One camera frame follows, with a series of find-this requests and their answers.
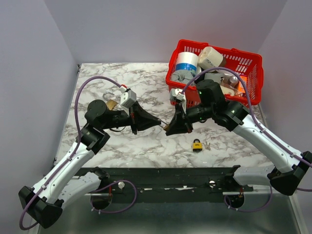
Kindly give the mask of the small brass long-shackle padlock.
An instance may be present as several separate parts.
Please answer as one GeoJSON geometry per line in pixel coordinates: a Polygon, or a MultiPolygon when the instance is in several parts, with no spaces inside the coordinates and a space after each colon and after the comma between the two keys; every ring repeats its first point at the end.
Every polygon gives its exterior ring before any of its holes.
{"type": "Polygon", "coordinates": [[[169,129],[170,129],[170,125],[169,124],[167,124],[167,125],[160,125],[160,127],[164,130],[164,131],[169,131],[169,129]]]}

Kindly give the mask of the yellow padlock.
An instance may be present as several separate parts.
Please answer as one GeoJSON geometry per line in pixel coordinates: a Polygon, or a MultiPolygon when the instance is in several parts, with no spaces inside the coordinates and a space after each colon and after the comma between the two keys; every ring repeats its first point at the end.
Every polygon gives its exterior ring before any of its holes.
{"type": "Polygon", "coordinates": [[[194,139],[192,144],[193,152],[201,152],[203,150],[202,143],[199,139],[194,139]]]}

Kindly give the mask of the silver keys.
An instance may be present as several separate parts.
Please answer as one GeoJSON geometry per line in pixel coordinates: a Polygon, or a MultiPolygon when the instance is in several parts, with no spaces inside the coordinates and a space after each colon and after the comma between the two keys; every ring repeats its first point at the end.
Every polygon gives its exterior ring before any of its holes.
{"type": "Polygon", "coordinates": [[[210,143],[207,143],[207,142],[204,143],[204,147],[206,150],[209,150],[209,151],[211,150],[211,144],[210,143]]]}

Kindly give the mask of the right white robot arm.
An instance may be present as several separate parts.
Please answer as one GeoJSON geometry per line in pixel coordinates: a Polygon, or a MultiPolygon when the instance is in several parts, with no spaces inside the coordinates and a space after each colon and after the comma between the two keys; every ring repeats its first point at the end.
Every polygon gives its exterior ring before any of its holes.
{"type": "Polygon", "coordinates": [[[224,179],[228,190],[235,191],[241,185],[264,185],[272,186],[284,195],[293,195],[311,166],[311,152],[302,153],[281,141],[260,124],[246,106],[227,101],[218,83],[203,80],[197,83],[196,89],[201,103],[190,108],[186,106],[181,89],[170,91],[170,99],[176,101],[176,105],[166,135],[191,133],[193,123],[211,118],[217,125],[246,139],[272,162],[268,167],[235,167],[224,179]]]}

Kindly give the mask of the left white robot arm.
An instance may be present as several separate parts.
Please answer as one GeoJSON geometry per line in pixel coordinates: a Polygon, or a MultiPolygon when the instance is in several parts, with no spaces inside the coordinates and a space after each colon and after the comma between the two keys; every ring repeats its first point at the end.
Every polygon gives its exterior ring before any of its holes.
{"type": "Polygon", "coordinates": [[[79,187],[65,191],[72,177],[109,140],[106,129],[129,126],[133,134],[137,134],[161,124],[159,118],[145,111],[137,101],[128,111],[113,111],[103,100],[96,99],[88,105],[85,118],[87,123],[78,131],[75,142],[62,160],[35,185],[23,186],[18,192],[22,214],[29,214],[45,229],[60,218],[67,201],[92,190],[102,193],[107,189],[108,180],[104,176],[88,173],[80,180],[79,187]]]}

